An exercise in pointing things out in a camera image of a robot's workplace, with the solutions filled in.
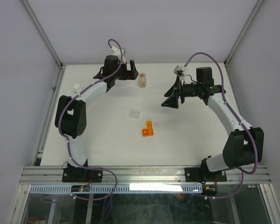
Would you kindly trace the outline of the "clear bottle orange pills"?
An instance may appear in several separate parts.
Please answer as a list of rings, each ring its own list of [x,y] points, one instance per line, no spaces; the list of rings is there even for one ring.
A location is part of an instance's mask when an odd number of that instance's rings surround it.
[[[140,88],[145,88],[147,85],[147,77],[145,73],[140,73],[139,74],[139,79],[138,79],[138,86]]]

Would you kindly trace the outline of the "orange pill organizer box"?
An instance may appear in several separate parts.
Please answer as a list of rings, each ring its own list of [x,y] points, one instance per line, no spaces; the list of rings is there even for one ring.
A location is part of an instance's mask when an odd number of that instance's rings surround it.
[[[149,137],[154,135],[153,123],[151,120],[147,121],[147,127],[142,129],[142,136]]]

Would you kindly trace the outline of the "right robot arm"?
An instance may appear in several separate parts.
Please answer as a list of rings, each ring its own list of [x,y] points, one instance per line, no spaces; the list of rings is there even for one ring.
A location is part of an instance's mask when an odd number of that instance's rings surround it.
[[[199,175],[209,181],[219,172],[229,169],[241,169],[245,165],[254,165],[253,174],[262,160],[264,132],[260,127],[254,128],[243,117],[239,116],[225,97],[222,85],[215,85],[211,67],[196,69],[196,81],[184,82],[185,67],[176,66],[176,80],[165,93],[163,107],[177,109],[185,98],[200,98],[218,117],[224,126],[228,139],[221,154],[209,156],[201,161]]]

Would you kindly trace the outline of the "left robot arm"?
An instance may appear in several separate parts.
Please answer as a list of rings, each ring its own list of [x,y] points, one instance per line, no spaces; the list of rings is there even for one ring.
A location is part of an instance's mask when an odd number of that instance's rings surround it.
[[[79,90],[74,96],[62,95],[57,104],[55,127],[65,138],[68,149],[68,168],[72,176],[78,181],[88,177],[88,160],[84,153],[84,144],[81,136],[87,126],[87,107],[98,97],[107,93],[117,80],[136,80],[139,72],[135,61],[130,60],[130,69],[127,63],[121,62],[118,56],[108,55],[104,65],[100,68],[93,81],[87,87]]]

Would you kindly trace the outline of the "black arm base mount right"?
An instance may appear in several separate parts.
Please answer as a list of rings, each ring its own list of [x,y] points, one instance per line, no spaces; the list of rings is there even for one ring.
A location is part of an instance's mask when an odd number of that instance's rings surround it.
[[[221,171],[209,172],[200,167],[188,167],[184,169],[186,182],[198,182],[206,184],[206,182],[227,182],[226,173]]]

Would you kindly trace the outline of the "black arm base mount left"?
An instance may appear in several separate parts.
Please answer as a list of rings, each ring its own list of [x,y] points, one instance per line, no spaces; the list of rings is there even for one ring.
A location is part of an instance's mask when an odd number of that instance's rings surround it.
[[[102,170],[67,167],[63,169],[62,182],[101,183],[102,178]]]

